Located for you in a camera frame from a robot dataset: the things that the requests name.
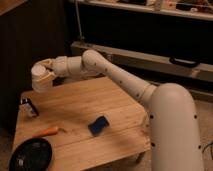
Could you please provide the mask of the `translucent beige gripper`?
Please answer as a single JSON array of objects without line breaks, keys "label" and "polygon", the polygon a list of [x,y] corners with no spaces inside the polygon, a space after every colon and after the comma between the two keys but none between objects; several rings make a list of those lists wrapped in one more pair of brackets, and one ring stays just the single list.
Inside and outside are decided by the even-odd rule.
[{"label": "translucent beige gripper", "polygon": [[52,82],[56,78],[52,71],[52,60],[46,59],[34,65],[34,80],[39,83]]}]

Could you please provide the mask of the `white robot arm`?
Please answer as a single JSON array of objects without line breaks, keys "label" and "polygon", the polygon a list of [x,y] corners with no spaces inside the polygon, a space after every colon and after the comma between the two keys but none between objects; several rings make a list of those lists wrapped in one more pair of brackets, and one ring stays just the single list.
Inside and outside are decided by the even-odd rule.
[{"label": "white robot arm", "polygon": [[47,90],[57,77],[103,74],[148,109],[152,171],[204,171],[198,114],[192,95],[176,83],[155,86],[105,59],[95,50],[35,63],[32,87]]}]

